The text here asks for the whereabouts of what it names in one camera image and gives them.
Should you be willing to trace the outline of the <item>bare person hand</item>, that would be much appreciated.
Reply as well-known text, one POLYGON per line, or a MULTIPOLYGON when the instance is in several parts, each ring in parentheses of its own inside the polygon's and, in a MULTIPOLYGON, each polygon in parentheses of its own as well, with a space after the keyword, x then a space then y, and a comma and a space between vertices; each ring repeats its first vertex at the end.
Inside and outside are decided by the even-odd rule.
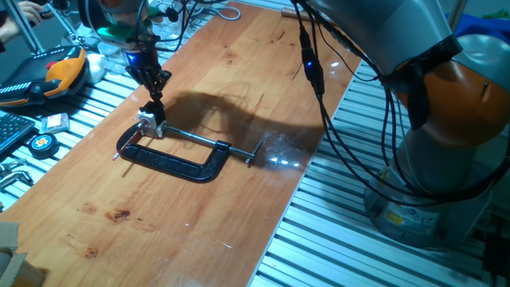
POLYGON ((43 6, 30 1, 21 1, 18 3, 18 7, 29 23, 38 25, 42 22, 40 12, 43 11, 43 6))

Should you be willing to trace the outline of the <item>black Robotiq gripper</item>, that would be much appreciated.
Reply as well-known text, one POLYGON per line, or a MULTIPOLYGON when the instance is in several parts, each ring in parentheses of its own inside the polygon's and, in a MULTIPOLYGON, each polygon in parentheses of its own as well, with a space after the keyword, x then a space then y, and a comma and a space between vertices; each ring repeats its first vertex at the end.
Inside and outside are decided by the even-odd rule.
POLYGON ((158 50, 149 46, 144 50, 126 52, 128 73, 149 92, 152 100, 161 101, 163 89, 171 78, 171 72, 159 64, 158 50))

